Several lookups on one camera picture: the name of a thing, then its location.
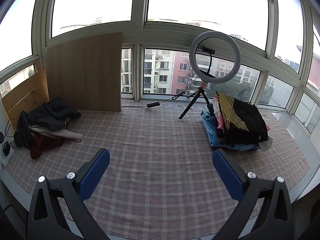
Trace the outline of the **slatted wooden panel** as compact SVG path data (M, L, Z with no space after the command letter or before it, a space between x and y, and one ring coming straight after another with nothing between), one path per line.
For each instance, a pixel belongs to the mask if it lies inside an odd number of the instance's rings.
M30 112L48 101L46 69L39 70L2 99L4 110L14 128L17 127L22 111Z

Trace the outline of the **dark red garment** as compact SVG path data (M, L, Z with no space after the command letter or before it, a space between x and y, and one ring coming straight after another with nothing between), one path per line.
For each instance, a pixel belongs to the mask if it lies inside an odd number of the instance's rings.
M63 137L47 137L39 133L34 134L34 142L30 148L30 156L32 159L39 158L44 151L52 150L56 147L60 147L65 142Z

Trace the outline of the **dark grey trousers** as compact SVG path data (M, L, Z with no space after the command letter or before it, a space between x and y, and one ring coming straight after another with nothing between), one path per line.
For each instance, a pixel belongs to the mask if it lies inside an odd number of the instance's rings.
M30 112L21 112L14 134L14 142L17 147L31 149L35 145L31 126L54 131L67 128L70 120L78 119L80 116L81 113L66 100L56 97L48 103L42 103Z

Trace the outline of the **white power strip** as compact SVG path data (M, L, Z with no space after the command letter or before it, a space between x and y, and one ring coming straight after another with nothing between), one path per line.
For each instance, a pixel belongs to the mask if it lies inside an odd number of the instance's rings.
M4 167L6 167L14 153L14 149L7 141L4 143L3 153L4 156L1 159L1 163Z

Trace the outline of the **black garment with yellow stripes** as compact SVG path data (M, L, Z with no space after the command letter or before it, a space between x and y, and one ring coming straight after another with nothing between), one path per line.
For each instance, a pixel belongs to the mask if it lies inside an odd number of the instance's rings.
M257 145L268 140L266 123L255 105L216 92L223 122L220 139L226 144Z

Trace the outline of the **pink plaid table cloth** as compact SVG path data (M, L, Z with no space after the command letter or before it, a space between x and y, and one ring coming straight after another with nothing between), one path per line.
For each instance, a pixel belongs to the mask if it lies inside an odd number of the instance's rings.
M181 103L121 112L82 111L68 128L80 142L32 159L16 148L7 172L28 193L39 176L64 177L105 148L111 155L85 205L103 231L129 239L192 239L220 230L237 203L212 164L212 148L195 105Z

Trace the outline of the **light wooden board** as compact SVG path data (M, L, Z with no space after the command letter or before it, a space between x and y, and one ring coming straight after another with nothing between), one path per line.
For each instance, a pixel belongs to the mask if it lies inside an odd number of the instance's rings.
M122 33L103 34L48 48L49 98L75 109L119 112L122 39Z

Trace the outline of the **black power adapter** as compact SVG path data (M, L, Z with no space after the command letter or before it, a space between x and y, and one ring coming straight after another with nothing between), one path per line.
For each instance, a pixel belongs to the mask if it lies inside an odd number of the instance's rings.
M2 147L3 147L3 153L4 153L4 155L5 155L5 156L8 156L9 153L10 153L10 150L11 150L11 146L10 146L9 142L8 142L8 141L4 142L4 143L2 144Z

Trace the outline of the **pink garment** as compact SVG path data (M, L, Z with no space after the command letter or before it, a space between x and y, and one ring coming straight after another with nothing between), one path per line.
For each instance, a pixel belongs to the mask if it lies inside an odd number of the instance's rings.
M220 112L220 107L219 104L217 102L217 98L214 97L213 98L213 109L214 109L214 114L216 116L217 122L218 122L218 129L221 129L222 131L224 131L224 123L223 123L223 119L222 119L222 115Z

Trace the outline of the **phone clamp holder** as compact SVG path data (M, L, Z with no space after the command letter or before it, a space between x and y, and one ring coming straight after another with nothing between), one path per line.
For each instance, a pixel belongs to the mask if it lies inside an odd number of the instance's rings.
M207 48L205 46L203 46L201 48L201 50L204 52L204 53L207 53L209 55L214 55L215 54L215 50L214 49L210 49L210 48Z

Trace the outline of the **beige garment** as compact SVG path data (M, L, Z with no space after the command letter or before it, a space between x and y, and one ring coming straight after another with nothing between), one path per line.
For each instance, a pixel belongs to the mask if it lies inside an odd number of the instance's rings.
M41 135L51 137L54 139L57 139L58 137L72 139L77 142L82 140L82 134L81 133L74 133L72 131L69 131L67 129L58 129L58 130L50 130L48 128L43 127L29 127L33 132L40 133Z

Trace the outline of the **light blue garment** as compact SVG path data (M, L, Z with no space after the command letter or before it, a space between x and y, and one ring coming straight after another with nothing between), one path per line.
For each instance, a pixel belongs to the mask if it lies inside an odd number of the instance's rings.
M206 129L209 143L212 148L224 148L232 151L244 152L250 150L259 150L259 145L244 145L244 144L225 144L221 142L217 136L217 128L214 126L214 121L216 121L216 117L211 116L208 111L201 111L201 119Z

